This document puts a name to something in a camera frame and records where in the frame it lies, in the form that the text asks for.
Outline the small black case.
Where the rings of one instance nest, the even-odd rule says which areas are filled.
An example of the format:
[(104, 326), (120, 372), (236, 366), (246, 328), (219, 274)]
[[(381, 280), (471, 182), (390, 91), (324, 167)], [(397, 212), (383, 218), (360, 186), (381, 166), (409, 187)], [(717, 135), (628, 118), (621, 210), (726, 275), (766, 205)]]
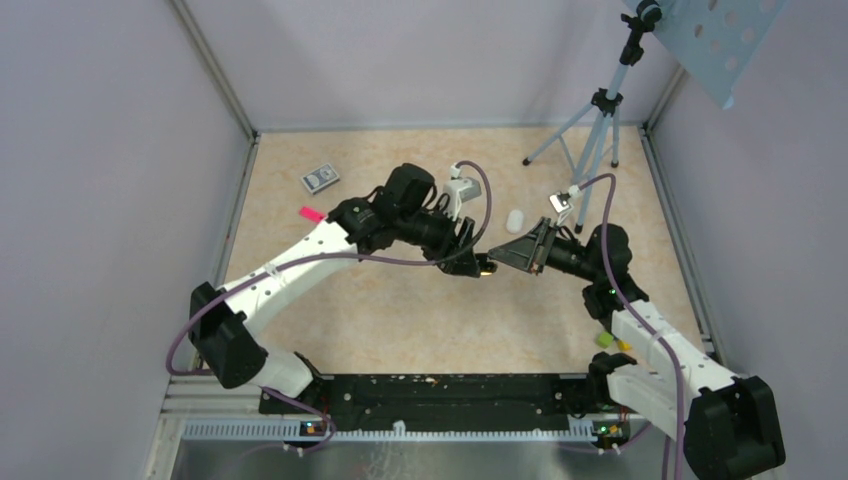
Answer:
[(479, 264), (480, 276), (493, 275), (498, 269), (498, 265), (494, 262), (481, 262)]

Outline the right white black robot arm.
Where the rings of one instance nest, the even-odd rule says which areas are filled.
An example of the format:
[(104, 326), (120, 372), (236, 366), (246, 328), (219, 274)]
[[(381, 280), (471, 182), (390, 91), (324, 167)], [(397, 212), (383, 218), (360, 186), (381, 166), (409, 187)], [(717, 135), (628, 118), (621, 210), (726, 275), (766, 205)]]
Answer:
[(642, 415), (681, 446), (699, 479), (749, 479), (785, 464), (770, 386), (721, 365), (664, 318), (629, 273), (633, 255), (623, 227), (601, 224), (581, 244), (542, 218), (488, 256), (526, 273), (553, 269), (587, 281), (582, 296), (590, 317), (631, 347), (593, 357), (586, 397), (594, 409), (620, 405)]

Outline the white earbud charging case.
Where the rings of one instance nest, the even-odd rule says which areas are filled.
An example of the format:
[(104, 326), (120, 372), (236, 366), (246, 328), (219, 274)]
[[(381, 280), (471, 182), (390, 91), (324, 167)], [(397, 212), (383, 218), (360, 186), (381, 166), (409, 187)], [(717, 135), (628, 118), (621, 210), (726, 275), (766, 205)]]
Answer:
[(513, 209), (511, 210), (506, 218), (505, 229), (513, 235), (517, 235), (522, 232), (525, 221), (525, 214), (522, 210)]

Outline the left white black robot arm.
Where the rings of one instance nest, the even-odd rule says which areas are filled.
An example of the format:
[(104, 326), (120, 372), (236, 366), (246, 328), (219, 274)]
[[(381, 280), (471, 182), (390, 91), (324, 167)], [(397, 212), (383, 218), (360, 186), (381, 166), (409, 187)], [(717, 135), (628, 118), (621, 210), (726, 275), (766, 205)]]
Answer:
[[(464, 176), (465, 166), (476, 177)], [(434, 266), (444, 274), (470, 278), (493, 272), (485, 255), (474, 251), (485, 226), (460, 215), (462, 206), (478, 197), (484, 197), (484, 217), (489, 219), (491, 184), (474, 162), (452, 165), (441, 190), (428, 171), (404, 163), (384, 184), (340, 202), (296, 244), (240, 279), (195, 287), (184, 335), (206, 364), (204, 374), (225, 389), (272, 388), (297, 413), (314, 410), (321, 388), (308, 362), (296, 353), (262, 346), (262, 332), (300, 296), (359, 262)], [(383, 256), (396, 242), (420, 248), (422, 260)]]

